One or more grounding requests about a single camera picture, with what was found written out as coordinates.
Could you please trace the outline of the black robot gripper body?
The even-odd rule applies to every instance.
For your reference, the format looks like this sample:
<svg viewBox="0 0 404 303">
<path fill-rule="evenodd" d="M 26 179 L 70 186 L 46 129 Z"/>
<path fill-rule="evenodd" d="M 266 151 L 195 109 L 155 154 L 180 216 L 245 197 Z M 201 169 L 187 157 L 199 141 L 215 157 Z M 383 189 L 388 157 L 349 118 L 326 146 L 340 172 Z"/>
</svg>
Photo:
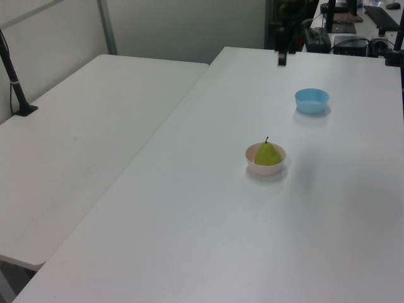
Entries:
<svg viewBox="0 0 404 303">
<path fill-rule="evenodd" d="M 275 50 L 287 51 L 290 46 L 297 50 L 297 30 L 295 28 L 279 27 L 275 34 Z"/>
</svg>

